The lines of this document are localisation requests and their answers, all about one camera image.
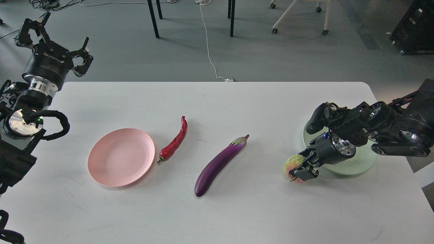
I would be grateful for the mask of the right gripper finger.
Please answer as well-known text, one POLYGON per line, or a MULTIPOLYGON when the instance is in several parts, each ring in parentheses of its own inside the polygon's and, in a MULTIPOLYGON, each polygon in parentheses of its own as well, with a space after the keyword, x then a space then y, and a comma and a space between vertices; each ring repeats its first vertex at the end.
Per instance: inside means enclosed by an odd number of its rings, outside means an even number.
POLYGON ((319 171, 309 162, 303 161, 297 167, 289 170, 289 174, 292 176, 291 181, 300 179, 305 182, 310 179, 316 179, 319 176, 319 171))
POLYGON ((306 159, 305 156, 300 154, 292 156, 292 169, 298 168, 299 165, 302 165, 302 162, 306 159))

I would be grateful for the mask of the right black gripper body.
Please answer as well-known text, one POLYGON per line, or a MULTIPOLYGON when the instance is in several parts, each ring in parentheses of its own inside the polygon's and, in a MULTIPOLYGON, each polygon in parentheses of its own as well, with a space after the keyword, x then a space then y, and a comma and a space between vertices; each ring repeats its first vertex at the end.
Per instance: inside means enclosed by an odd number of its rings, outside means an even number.
POLYGON ((307 162, 313 166, 336 165, 356 154, 355 145, 331 131, 317 135, 305 134, 303 139, 306 148, 299 154, 307 158, 307 162))

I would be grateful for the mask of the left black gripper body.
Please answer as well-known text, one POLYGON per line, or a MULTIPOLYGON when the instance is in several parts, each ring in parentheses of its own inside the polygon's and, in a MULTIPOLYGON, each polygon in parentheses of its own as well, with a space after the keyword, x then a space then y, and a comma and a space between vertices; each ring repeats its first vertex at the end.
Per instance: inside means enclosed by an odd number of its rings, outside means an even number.
POLYGON ((40 77, 54 84, 57 91, 60 91, 73 65, 72 59, 67 58, 68 53, 68 49, 57 43, 53 43, 51 48, 46 43, 34 45, 32 56, 22 74, 23 79, 31 82, 31 78, 40 77))

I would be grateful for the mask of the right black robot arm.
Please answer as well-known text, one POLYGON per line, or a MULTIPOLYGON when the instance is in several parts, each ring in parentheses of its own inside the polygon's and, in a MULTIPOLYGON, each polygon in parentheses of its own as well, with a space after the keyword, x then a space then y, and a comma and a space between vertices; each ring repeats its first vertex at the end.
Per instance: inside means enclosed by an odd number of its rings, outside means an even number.
POLYGON ((369 141, 378 155, 428 156, 433 146, 433 97, 433 80, 425 79, 417 91, 389 104, 362 102, 349 109, 322 103, 305 126, 315 137, 287 160, 284 173, 300 183, 315 179, 319 167, 354 159, 356 149, 369 141))

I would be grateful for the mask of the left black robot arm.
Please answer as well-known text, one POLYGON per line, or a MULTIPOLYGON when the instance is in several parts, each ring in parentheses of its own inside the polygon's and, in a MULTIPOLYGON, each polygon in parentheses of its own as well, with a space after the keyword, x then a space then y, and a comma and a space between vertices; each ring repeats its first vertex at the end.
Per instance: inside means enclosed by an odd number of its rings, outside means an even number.
POLYGON ((37 158, 33 150, 41 140, 65 136, 70 124, 65 114, 49 110, 54 95, 73 72, 85 75, 93 61, 85 39, 82 48, 70 51, 50 39, 45 30, 50 12, 36 20, 26 19, 15 44, 32 51, 22 74, 23 82, 6 80, 1 86, 1 194, 30 171, 37 158))

